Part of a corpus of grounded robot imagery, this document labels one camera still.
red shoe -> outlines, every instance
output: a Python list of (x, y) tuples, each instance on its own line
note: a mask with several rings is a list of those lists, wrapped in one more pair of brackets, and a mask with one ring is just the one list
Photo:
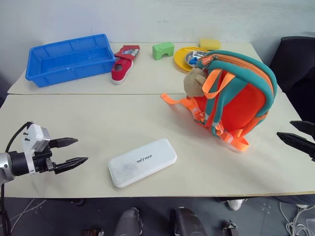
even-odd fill
[(112, 68), (112, 83), (115, 85), (122, 84), (127, 73), (133, 66), (133, 61), (125, 58), (118, 59)]

white power bank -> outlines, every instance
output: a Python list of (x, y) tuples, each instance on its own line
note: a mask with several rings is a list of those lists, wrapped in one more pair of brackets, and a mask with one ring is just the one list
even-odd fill
[(159, 139), (114, 157), (108, 162), (108, 168), (114, 185), (123, 188), (172, 165), (176, 159), (170, 142)]

white table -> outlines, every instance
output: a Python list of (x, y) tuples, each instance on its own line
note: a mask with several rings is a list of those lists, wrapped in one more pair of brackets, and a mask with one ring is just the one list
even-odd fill
[[(140, 45), (140, 52), (126, 81), (116, 86), (111, 82), (111, 73), (96, 75), (69, 81), (44, 88), (38, 88), (25, 79), (25, 72), (9, 89), (11, 94), (183, 94), (185, 73), (174, 63), (173, 57), (154, 60), (154, 43), (134, 43)], [(197, 46), (196, 43), (174, 43), (175, 51), (182, 47)], [(111, 43), (113, 52), (117, 52), (123, 43)], [(250, 43), (222, 43), (222, 50), (234, 51), (260, 60)]]
[[(315, 164), (276, 135), (283, 131), (304, 136), (289, 124), (299, 117), (284, 93), (277, 95), (266, 120), (247, 135), (251, 146), (246, 152), (229, 149), (194, 123), (185, 108), (169, 106), (154, 94), (9, 95), (0, 117), (2, 150), (20, 125), (33, 120), (46, 127), (52, 138), (79, 139), (54, 149), (55, 161), (89, 157), (59, 175), (17, 177), (6, 184), (8, 197), (255, 196), (315, 190)], [(126, 188), (116, 188), (108, 160), (164, 137), (175, 149), (177, 162)], [(11, 150), (22, 150), (20, 138)]]

blue plastic basket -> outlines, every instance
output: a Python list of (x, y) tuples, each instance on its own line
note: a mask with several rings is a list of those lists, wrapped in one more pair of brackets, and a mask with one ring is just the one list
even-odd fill
[(110, 72), (114, 54), (105, 34), (30, 49), (25, 78), (38, 87)]

plush toy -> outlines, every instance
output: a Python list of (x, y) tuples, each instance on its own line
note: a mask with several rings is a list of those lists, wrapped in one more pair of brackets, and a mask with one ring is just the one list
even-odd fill
[(199, 68), (193, 68), (184, 78), (184, 90), (188, 97), (204, 96), (202, 86), (206, 82), (207, 73)]

